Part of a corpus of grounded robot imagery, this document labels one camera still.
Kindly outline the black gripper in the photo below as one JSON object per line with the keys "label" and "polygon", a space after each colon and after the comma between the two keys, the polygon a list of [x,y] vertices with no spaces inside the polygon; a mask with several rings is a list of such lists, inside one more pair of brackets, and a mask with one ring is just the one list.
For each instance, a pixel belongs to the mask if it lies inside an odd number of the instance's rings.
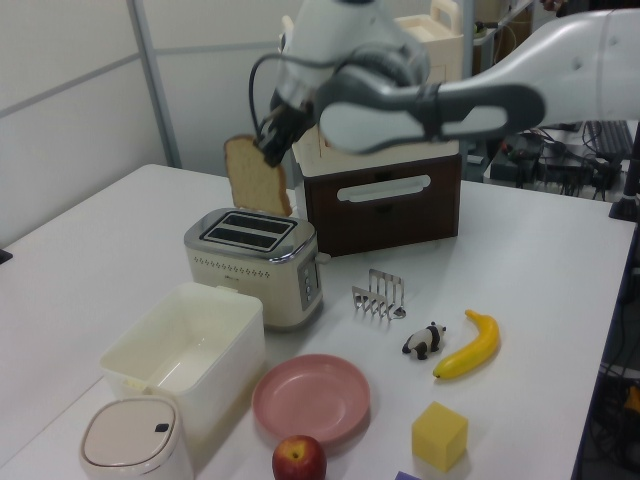
{"label": "black gripper", "polygon": [[282,98],[271,99],[268,117],[260,120],[256,128],[256,145],[264,149],[265,161],[270,167],[279,166],[291,143],[315,125],[313,114],[312,102],[291,106]]}

